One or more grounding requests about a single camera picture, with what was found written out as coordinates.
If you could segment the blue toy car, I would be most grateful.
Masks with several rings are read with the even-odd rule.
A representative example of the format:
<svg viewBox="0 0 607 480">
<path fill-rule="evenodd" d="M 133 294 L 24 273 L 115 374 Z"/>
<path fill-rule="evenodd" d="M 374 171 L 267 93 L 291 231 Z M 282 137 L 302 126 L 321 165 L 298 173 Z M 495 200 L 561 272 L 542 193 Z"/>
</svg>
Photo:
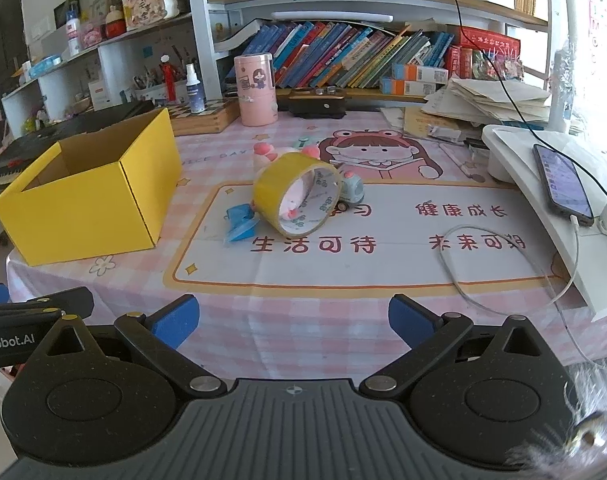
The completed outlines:
<svg viewBox="0 0 607 480">
<path fill-rule="evenodd" d="M 361 204 L 364 200 L 364 184 L 361 177 L 352 170 L 341 174 L 340 202 L 348 206 Z"/>
</svg>

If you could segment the pink plush toy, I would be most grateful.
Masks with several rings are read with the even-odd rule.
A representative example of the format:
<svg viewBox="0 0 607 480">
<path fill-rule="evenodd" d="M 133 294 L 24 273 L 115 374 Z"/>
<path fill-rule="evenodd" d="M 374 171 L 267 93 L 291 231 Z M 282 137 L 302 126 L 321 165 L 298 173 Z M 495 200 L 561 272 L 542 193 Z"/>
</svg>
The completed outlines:
<svg viewBox="0 0 607 480">
<path fill-rule="evenodd" d="M 253 145 L 254 176 L 259 177 L 268 165 L 288 153 L 301 153 L 314 159 L 321 158 L 321 152 L 317 144 L 305 145 L 298 150 L 297 148 L 276 148 L 268 142 L 258 142 Z M 279 205 L 279 218 L 294 220 L 297 217 L 297 211 L 310 191 L 312 179 L 312 174 L 305 174 L 290 185 L 282 203 Z"/>
</svg>

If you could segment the yellow tape roll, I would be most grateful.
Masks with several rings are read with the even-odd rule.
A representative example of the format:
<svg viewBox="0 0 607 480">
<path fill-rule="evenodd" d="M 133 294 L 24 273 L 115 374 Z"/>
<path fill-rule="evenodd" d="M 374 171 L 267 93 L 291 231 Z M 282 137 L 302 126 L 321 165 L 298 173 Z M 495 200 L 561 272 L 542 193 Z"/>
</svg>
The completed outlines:
<svg viewBox="0 0 607 480">
<path fill-rule="evenodd" d="M 341 176 L 332 165 L 291 152 L 256 174 L 252 202 L 279 234 L 297 238 L 323 226 L 338 203 L 340 191 Z"/>
</svg>

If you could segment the black electronic keyboard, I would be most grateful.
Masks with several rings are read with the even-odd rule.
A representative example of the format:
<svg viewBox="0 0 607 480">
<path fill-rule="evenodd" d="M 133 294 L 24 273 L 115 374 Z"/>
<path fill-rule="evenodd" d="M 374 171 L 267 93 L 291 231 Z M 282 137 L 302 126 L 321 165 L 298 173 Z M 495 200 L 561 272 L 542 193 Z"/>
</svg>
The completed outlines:
<svg viewBox="0 0 607 480">
<path fill-rule="evenodd" d="M 21 171 L 45 153 L 53 144 L 80 133 L 95 132 L 116 122 L 132 118 L 154 109 L 151 101 L 134 101 L 105 110 L 83 113 L 75 118 L 58 122 L 37 132 L 27 133 L 12 141 L 0 154 L 0 192 L 15 180 Z"/>
</svg>

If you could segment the yellow cardboard box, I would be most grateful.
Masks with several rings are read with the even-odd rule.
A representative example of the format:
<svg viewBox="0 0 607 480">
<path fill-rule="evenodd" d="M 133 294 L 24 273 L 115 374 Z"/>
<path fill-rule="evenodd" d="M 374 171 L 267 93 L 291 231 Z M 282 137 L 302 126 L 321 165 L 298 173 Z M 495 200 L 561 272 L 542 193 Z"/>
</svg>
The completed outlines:
<svg viewBox="0 0 607 480">
<path fill-rule="evenodd" d="M 30 266 L 156 246 L 182 172 L 164 108 L 56 142 L 0 193 Z"/>
</svg>

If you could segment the pink cartoon desk mat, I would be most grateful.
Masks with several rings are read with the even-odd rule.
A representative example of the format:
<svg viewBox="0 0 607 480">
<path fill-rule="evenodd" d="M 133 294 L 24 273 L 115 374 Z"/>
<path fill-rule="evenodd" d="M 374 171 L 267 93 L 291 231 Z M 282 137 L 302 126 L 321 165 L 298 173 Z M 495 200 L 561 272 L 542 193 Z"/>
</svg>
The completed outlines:
<svg viewBox="0 0 607 480">
<path fill-rule="evenodd" d="M 357 159 L 363 202 L 338 205 L 305 237 L 262 223 L 255 237 L 226 244 L 226 211 L 252 195 L 253 145 L 302 140 Z M 566 288 L 564 263 L 524 195 L 494 182 L 465 148 L 404 136 L 378 113 L 282 115 L 177 147 L 182 177 L 156 247 L 51 266 L 12 252 L 12 298 L 85 286 L 92 320 L 104 324 L 193 294 L 200 323 L 182 351 L 230 379 L 373 373 L 405 351 L 388 324 L 396 294 L 480 324 L 527 315 L 564 363 L 607 356 L 607 318 L 596 321 Z"/>
</svg>

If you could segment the white monitor stand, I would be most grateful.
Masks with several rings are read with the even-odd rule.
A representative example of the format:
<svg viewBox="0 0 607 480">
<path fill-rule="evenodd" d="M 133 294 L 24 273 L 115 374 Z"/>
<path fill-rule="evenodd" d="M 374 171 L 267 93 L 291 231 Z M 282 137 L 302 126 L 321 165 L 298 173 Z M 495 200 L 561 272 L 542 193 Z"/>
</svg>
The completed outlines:
<svg viewBox="0 0 607 480">
<path fill-rule="evenodd" d="M 483 128 L 482 141 L 489 148 L 494 165 L 503 167 L 525 194 L 566 266 L 573 265 L 576 253 L 580 255 L 576 288 L 596 321 L 607 318 L 607 153 L 569 134 L 546 130 L 530 133 L 499 125 Z M 554 214 L 545 197 L 533 150 L 535 144 L 545 142 L 580 164 L 579 174 L 595 222 L 580 230 L 578 250 L 570 222 Z"/>
</svg>

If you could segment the black smartphone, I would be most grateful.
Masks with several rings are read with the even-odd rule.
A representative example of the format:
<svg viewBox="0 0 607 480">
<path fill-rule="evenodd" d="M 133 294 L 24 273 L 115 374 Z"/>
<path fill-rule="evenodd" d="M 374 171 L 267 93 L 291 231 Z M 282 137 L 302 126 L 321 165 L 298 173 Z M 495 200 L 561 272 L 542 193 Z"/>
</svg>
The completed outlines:
<svg viewBox="0 0 607 480">
<path fill-rule="evenodd" d="M 592 207 L 573 162 L 542 144 L 533 146 L 533 154 L 550 210 L 568 219 L 575 217 L 581 226 L 593 226 Z"/>
</svg>

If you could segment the white shelf unit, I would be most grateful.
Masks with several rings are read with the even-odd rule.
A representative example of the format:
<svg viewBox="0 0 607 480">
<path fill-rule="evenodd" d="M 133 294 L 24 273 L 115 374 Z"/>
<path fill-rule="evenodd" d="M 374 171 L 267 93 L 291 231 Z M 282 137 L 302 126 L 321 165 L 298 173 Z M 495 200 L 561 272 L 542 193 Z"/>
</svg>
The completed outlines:
<svg viewBox="0 0 607 480">
<path fill-rule="evenodd" d="M 132 99 L 137 78 L 162 74 L 161 58 L 165 55 L 176 68 L 197 58 L 188 13 L 105 40 L 72 58 L 65 55 L 47 73 L 4 96 L 2 105 L 9 130 L 16 138 L 22 136 L 24 124 L 39 107 L 45 108 L 48 119 L 63 120 L 78 96 L 89 94 L 90 85 L 96 81 L 102 87 L 102 103 L 113 106 Z"/>
</svg>

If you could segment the wooden chess board box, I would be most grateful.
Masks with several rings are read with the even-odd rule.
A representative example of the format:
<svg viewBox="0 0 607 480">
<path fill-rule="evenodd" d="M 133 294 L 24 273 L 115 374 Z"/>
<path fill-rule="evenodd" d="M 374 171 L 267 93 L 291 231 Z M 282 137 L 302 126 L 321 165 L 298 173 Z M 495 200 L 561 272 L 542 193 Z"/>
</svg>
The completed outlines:
<svg viewBox="0 0 607 480">
<path fill-rule="evenodd" d="M 221 133 L 239 117 L 236 100 L 212 101 L 206 109 L 193 113 L 187 104 L 168 107 L 174 136 L 200 136 Z"/>
</svg>

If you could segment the white spray bottle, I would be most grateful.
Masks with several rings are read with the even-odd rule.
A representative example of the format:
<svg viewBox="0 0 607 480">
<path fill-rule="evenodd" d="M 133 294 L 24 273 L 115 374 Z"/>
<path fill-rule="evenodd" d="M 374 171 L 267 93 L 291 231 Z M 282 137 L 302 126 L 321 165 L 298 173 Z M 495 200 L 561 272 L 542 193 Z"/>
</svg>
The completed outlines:
<svg viewBox="0 0 607 480">
<path fill-rule="evenodd" d="M 190 112 L 200 114 L 206 109 L 206 98 L 204 97 L 204 87 L 198 78 L 195 65 L 189 63 L 186 65 L 186 92 Z"/>
</svg>

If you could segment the stack of papers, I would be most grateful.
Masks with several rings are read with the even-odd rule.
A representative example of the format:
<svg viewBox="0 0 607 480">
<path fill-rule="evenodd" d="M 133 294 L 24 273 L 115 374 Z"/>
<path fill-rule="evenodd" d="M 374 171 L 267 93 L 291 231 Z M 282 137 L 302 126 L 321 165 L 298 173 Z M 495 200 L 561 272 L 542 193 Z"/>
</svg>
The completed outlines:
<svg viewBox="0 0 607 480">
<path fill-rule="evenodd" d="M 519 80 L 452 78 L 427 96 L 426 114 L 473 124 L 498 122 L 547 122 L 550 93 Z"/>
</svg>

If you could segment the white pen holder cup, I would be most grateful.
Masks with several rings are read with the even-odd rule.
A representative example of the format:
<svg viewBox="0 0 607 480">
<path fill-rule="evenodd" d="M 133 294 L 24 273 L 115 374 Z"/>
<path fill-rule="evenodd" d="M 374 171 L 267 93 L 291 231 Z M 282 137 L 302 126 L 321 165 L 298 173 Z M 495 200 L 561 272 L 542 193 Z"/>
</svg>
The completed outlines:
<svg viewBox="0 0 607 480">
<path fill-rule="evenodd" d="M 165 84 L 156 84 L 143 90 L 135 90 L 134 96 L 139 101 L 150 101 L 156 106 L 166 105 L 169 102 L 168 90 L 166 90 Z"/>
</svg>

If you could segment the brown vintage radio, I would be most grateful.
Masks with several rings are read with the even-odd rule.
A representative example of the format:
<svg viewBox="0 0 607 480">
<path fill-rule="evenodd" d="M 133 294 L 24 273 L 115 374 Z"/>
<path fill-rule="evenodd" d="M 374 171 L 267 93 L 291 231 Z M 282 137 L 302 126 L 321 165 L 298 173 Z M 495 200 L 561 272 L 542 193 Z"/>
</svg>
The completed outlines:
<svg viewBox="0 0 607 480">
<path fill-rule="evenodd" d="M 346 92 L 336 86 L 291 90 L 288 110 L 305 119 L 341 119 L 346 115 Z"/>
</svg>

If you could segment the orange white medicine box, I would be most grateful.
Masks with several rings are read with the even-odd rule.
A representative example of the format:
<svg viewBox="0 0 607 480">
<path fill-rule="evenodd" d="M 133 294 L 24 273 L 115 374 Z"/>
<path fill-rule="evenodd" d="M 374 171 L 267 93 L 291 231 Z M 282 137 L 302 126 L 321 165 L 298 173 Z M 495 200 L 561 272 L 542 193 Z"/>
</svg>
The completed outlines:
<svg viewBox="0 0 607 480">
<path fill-rule="evenodd" d="M 381 79 L 381 92 L 390 96 L 430 96 L 448 83 L 445 68 L 415 64 L 393 64 L 391 75 Z"/>
</svg>

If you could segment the row of books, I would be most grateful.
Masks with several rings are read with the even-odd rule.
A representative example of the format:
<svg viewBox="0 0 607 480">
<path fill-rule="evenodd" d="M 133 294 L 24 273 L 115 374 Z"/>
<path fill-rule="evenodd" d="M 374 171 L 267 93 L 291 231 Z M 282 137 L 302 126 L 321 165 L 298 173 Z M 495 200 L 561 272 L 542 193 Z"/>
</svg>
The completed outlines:
<svg viewBox="0 0 607 480">
<path fill-rule="evenodd" d="M 520 80 L 517 38 L 433 20 L 392 32 L 350 21 L 253 21 L 240 54 L 271 53 L 279 89 L 379 89 L 393 64 L 445 68 L 449 78 Z"/>
</svg>

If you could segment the white lotion bottle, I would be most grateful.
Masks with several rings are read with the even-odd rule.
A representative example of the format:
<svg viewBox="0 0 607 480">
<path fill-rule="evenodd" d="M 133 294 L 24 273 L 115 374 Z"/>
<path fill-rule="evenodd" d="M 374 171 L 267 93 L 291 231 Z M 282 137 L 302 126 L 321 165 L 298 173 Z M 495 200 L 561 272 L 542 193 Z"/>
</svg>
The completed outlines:
<svg viewBox="0 0 607 480">
<path fill-rule="evenodd" d="M 83 48 L 81 38 L 81 22 L 78 14 L 78 6 L 75 2 L 69 4 L 66 18 L 68 50 L 70 56 L 73 58 L 74 56 L 80 54 Z"/>
</svg>

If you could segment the pink cylinder container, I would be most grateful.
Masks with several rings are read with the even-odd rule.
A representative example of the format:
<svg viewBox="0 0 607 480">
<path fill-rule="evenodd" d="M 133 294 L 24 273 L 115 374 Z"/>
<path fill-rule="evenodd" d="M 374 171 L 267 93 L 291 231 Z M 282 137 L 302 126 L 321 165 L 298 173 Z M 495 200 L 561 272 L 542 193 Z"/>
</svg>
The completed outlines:
<svg viewBox="0 0 607 480">
<path fill-rule="evenodd" d="M 277 122 L 277 100 L 271 53 L 243 54 L 234 60 L 240 119 L 246 127 Z"/>
</svg>

